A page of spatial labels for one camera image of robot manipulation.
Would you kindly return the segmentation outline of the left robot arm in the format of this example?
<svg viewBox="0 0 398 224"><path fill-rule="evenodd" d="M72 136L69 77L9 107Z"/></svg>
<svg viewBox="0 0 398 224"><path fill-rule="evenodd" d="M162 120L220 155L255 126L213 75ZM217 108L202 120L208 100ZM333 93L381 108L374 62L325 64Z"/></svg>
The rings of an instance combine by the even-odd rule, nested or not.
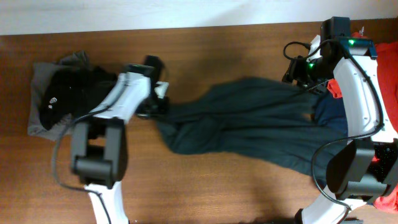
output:
<svg viewBox="0 0 398 224"><path fill-rule="evenodd" d="M122 179L128 164L126 128L133 116L161 118L169 107L169 84L160 76L160 58L126 65L113 89L87 115L73 122L71 170L80 190L90 197L97 223L129 223L124 211Z"/></svg>

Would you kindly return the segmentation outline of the dark green Nike t-shirt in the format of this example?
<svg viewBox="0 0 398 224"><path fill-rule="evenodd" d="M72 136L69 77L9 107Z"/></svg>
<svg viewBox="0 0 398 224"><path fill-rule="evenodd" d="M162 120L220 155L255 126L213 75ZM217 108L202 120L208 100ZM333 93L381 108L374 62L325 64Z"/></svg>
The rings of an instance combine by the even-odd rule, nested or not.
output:
<svg viewBox="0 0 398 224"><path fill-rule="evenodd" d="M347 133L319 121L322 98L265 78L214 85L195 101L170 105L156 122L165 145L176 154L230 152L311 174L326 184L326 167L344 147Z"/></svg>

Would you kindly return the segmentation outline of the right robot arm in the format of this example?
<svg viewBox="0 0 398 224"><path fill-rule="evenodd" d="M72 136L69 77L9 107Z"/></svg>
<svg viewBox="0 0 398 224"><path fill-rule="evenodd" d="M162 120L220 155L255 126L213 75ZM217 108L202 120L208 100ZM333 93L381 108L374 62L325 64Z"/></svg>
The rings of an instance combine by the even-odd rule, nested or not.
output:
<svg viewBox="0 0 398 224"><path fill-rule="evenodd" d="M336 80L348 123L346 147L328 163L326 186L295 223L346 223L350 212L393 193L397 185L397 132L379 87L377 53L370 39L351 35L350 19L325 20L306 45L306 57L294 57L283 81L306 91Z"/></svg>

